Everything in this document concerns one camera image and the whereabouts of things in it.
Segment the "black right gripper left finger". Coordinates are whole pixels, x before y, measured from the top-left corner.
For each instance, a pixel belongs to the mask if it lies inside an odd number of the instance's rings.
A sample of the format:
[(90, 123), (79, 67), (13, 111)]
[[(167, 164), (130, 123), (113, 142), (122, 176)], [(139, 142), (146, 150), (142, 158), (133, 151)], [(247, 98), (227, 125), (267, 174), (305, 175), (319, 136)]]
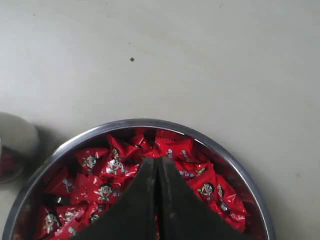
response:
[(147, 158), (120, 199), (94, 223), (78, 232), (73, 240), (154, 240), (155, 159)]

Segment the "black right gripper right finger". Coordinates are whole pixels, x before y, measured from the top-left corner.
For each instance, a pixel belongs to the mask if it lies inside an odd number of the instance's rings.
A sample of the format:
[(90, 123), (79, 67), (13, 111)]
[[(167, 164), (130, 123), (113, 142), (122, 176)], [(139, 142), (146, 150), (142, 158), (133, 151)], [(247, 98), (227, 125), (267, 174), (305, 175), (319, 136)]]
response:
[(166, 157), (157, 158), (156, 182), (161, 240), (249, 240), (203, 203), (180, 176), (176, 165)]

